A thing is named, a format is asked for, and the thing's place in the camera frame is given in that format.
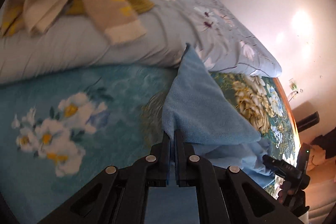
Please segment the person's right hand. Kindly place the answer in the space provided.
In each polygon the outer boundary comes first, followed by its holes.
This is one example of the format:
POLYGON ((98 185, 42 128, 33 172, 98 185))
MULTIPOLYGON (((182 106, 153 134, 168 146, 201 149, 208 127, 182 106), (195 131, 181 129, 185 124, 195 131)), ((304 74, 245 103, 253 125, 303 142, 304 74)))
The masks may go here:
POLYGON ((291 182, 289 181, 284 181, 280 185, 280 191, 278 192, 278 198, 277 198, 279 203, 283 203, 288 194, 292 195, 292 191, 290 187, 291 187, 291 182))

